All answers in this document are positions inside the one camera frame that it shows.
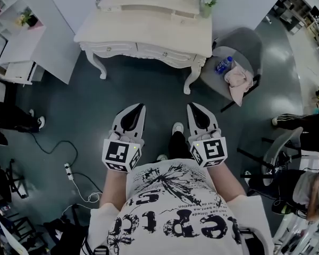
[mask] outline pink cloth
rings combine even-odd
[[[229,84],[229,91],[234,102],[241,106],[244,93],[253,86],[253,75],[234,61],[232,69],[225,74],[224,80]]]

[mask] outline black pants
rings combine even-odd
[[[287,130],[302,127],[308,133],[300,135],[301,149],[319,152],[319,114],[282,114],[278,117],[277,127]]]
[[[15,105],[0,102],[0,129],[38,132],[38,119],[33,118]]]
[[[169,142],[169,159],[191,159],[192,155],[184,135],[176,131]]]
[[[294,188],[300,176],[305,171],[286,170],[281,172],[269,186],[265,186],[261,178],[251,178],[248,182],[249,187],[259,193],[265,194],[271,198],[284,200],[297,209],[305,209],[304,206],[293,201]]]

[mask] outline gray chair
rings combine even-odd
[[[263,158],[258,158],[253,156],[252,154],[238,148],[237,151],[253,160],[261,164],[261,175],[245,175],[241,174],[240,177],[252,179],[252,178],[260,178],[263,179],[263,183],[265,186],[269,186],[276,172],[279,170],[279,166],[277,166],[277,158],[283,147],[295,149],[298,151],[296,155],[293,155],[292,159],[301,158],[301,143],[300,143],[300,135],[303,132],[302,127],[298,127],[295,130],[286,131],[283,135],[280,135],[276,140],[271,140],[267,138],[262,138],[262,141],[272,143],[269,150],[266,152]]]
[[[217,38],[213,43],[213,56],[209,58],[201,70],[200,78],[214,91],[232,101],[221,112],[234,105],[229,84],[223,75],[214,72],[215,66],[228,56],[232,56],[242,67],[254,76],[253,86],[244,94],[247,95],[260,84],[262,75],[262,42],[258,34],[249,28],[238,28],[224,37]]]

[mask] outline carved table leg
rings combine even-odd
[[[194,64],[191,66],[191,74],[187,77],[185,83],[184,83],[184,87],[183,87],[183,92],[186,95],[190,94],[190,84],[192,84],[195,80],[198,79],[198,77],[200,76],[201,73],[201,66],[199,66],[198,64]]]
[[[200,55],[196,55],[196,58],[194,60],[193,65],[191,66],[191,74],[187,77],[185,83],[184,83],[184,88],[183,92],[186,95],[190,94],[190,84],[192,84],[197,78],[200,76],[201,73],[201,68],[206,62],[206,58],[202,57]]]
[[[97,67],[100,71],[100,78],[106,79],[106,68],[104,65],[99,61],[99,59],[96,57],[96,55],[91,50],[85,50],[86,57],[88,61],[95,67]]]

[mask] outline concrete floor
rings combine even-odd
[[[291,45],[297,72],[300,76],[304,113],[312,114],[318,99],[314,92],[319,87],[319,51],[314,34],[309,28],[301,28],[295,35],[285,30]]]
[[[172,124],[187,125],[186,105],[194,101],[212,111],[219,122],[228,145],[230,170],[239,178],[245,168],[258,169],[257,164],[236,152],[237,146],[262,156],[268,145],[261,137],[275,138],[282,130],[271,127],[270,119],[282,113],[301,114],[300,83],[293,53],[282,24],[272,18],[272,24],[261,23],[257,32],[264,43],[264,65],[261,85],[244,99],[242,107],[233,106],[220,113],[228,103],[202,81],[191,87],[191,95],[183,94],[188,70],[174,69],[152,59],[117,56],[102,59],[107,68],[107,80],[99,79],[99,71],[82,53],[74,68],[69,85],[50,74],[33,86],[18,88],[16,104],[26,112],[34,108],[36,115],[46,116],[45,128],[36,135],[45,149],[60,140],[70,140],[78,148],[78,160],[73,172],[90,176],[103,187],[106,168],[101,161],[103,140],[120,110],[134,103],[147,106],[143,139],[145,147],[139,164],[153,161],[158,154],[167,153]],[[10,158],[27,179],[29,197],[21,200],[13,196],[18,211],[35,224],[61,216],[72,203],[83,203],[74,185],[68,180],[64,164],[74,158],[73,149],[61,145],[52,155],[43,153],[29,134],[3,131],[9,146],[0,147],[0,163],[6,167]],[[86,198],[95,191],[84,177],[75,176]],[[272,202],[263,198],[266,214],[274,234],[282,219],[270,208]],[[88,223],[89,210],[80,208],[82,224]]]

